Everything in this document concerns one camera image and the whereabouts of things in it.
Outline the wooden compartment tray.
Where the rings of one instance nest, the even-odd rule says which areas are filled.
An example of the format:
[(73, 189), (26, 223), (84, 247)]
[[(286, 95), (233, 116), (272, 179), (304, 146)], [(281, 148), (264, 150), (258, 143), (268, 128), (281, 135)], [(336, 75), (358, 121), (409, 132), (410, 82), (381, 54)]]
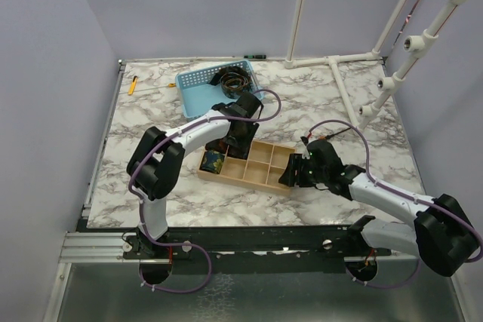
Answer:
[(227, 146), (220, 174), (200, 170), (202, 158), (197, 174), (200, 179), (206, 181), (289, 196), (291, 189), (280, 184), (278, 179), (285, 171), (289, 156), (292, 153), (295, 153), (295, 148), (293, 147), (254, 140), (246, 159), (228, 156)]

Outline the brown blue floral tie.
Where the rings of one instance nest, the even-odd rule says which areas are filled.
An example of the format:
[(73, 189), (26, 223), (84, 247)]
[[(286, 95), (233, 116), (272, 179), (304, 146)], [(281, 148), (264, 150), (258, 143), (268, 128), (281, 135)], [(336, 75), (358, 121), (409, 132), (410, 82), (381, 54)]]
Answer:
[(248, 157), (251, 141), (253, 139), (252, 123), (234, 121), (230, 125), (225, 143), (228, 145), (228, 156), (238, 159)]

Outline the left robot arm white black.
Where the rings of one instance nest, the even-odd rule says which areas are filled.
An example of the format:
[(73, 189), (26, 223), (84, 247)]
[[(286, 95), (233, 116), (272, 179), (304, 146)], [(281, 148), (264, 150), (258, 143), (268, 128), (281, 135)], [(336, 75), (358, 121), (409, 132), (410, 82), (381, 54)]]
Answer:
[(177, 184), (184, 158), (209, 143), (225, 143), (246, 152), (259, 124), (255, 115), (263, 104), (244, 92), (235, 102), (218, 103), (203, 116), (182, 127), (145, 131), (127, 166), (128, 191), (139, 198), (143, 236), (140, 248), (152, 258), (166, 251), (167, 196)]

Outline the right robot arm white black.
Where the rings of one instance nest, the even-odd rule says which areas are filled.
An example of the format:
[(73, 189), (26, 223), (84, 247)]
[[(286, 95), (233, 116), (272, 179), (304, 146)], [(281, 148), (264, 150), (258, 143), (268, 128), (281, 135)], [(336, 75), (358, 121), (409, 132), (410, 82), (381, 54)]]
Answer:
[(290, 154), (278, 181), (289, 188), (322, 184), (335, 195), (398, 220), (384, 222), (370, 216), (355, 223), (346, 245), (356, 255), (371, 248), (394, 250), (416, 256), (435, 273), (450, 277), (481, 245), (455, 198), (414, 194), (377, 181), (366, 169), (344, 164), (327, 140), (307, 143), (303, 154)]

